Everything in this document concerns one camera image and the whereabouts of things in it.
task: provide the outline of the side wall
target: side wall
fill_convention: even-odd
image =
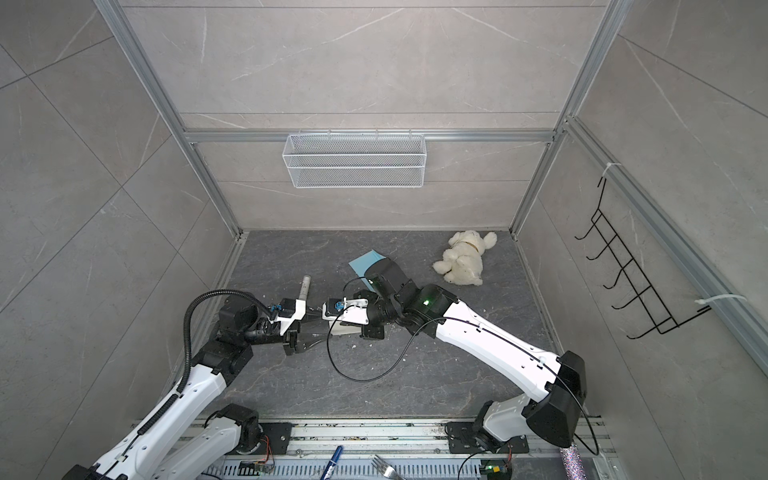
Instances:
[[[579,114],[763,318],[767,19],[747,2],[635,2]],[[519,237],[560,340],[588,361],[591,413],[630,478],[764,478],[768,379],[714,313],[627,338],[652,326],[642,305],[611,308],[630,285],[604,287],[619,266],[586,259],[604,246],[594,230],[574,238],[600,176],[567,139]],[[602,206],[673,315],[693,315],[697,293],[610,183]]]
[[[552,128],[601,0],[122,0],[188,128]],[[302,189],[201,144],[241,227],[506,228],[543,144],[430,144],[425,185]]]
[[[232,238],[90,0],[0,6],[0,477],[151,409]]]

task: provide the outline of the stuffed animal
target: stuffed animal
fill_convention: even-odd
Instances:
[[[482,260],[480,256],[496,245],[496,234],[491,232],[480,237],[474,230],[456,232],[448,240],[451,248],[442,253],[442,260],[434,262],[435,272],[445,275],[448,283],[456,285],[482,285]]]

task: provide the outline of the glittery tube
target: glittery tube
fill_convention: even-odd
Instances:
[[[578,454],[576,445],[571,445],[567,449],[560,449],[560,456],[563,458],[563,466],[568,480],[587,480],[587,474],[584,473],[581,456]]]

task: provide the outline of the metal fork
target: metal fork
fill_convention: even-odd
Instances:
[[[376,470],[379,471],[380,474],[387,478],[392,480],[405,480],[395,471],[394,468],[392,468],[389,463],[384,461],[384,458],[381,458],[378,455],[373,456],[373,466],[376,468]]]

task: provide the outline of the white zip tie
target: white zip tie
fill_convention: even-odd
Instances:
[[[621,165],[621,164],[612,164],[611,162],[608,162],[605,164],[605,170],[603,170],[603,177],[605,177],[605,174],[608,173],[608,169],[613,167],[614,165]]]
[[[721,298],[737,298],[739,300],[746,300],[746,297],[743,295],[736,295],[735,293],[723,293],[722,295],[715,295],[711,296],[710,298],[694,300],[694,302],[698,303],[699,305],[704,305],[715,300],[720,300]]]

